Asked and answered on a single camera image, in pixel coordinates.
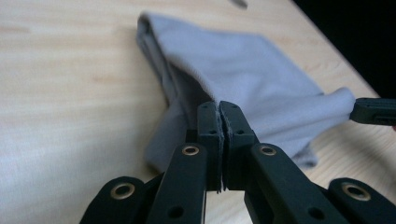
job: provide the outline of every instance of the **wood grain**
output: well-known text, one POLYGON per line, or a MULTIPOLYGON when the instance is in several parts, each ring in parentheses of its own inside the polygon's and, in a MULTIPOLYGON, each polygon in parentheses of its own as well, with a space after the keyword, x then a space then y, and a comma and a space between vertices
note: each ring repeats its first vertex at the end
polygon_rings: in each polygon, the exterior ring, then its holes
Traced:
MULTIPOLYGON (((375 96, 292 2, 247 3, 0 1, 0 223, 77 223, 108 180, 155 176, 143 150, 166 101, 134 42, 143 11, 265 35, 325 92, 375 96)), ((347 122, 312 147, 311 180, 350 176, 396 203, 390 128, 347 122)), ((208 193, 206 222, 250 223, 243 193, 208 193)))

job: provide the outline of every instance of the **gray cloth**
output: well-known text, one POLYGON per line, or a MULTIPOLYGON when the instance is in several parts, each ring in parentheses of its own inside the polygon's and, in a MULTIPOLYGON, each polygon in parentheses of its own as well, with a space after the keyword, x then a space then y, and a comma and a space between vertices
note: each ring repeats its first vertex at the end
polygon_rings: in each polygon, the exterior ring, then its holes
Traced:
POLYGON ((145 160, 160 171, 187 129, 196 128, 203 102, 237 104, 259 140, 281 147, 299 166, 318 160, 309 147, 317 135, 348 120, 355 98, 345 88, 322 90, 279 49, 259 35, 199 28, 144 13, 136 37, 169 101, 145 160))

